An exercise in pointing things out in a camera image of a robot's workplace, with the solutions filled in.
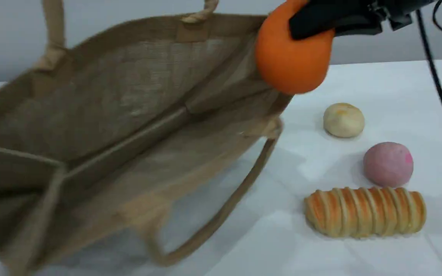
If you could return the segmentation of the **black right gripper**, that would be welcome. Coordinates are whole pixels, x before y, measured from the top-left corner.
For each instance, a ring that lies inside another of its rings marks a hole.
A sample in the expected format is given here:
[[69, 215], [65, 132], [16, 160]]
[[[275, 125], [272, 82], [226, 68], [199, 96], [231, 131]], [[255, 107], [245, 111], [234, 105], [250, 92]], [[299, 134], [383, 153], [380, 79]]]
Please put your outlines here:
[[434, 0], [311, 0], [289, 19], [291, 38], [302, 40], [327, 30], [335, 36], [377, 35], [382, 21], [391, 30], [412, 24], [411, 13]]

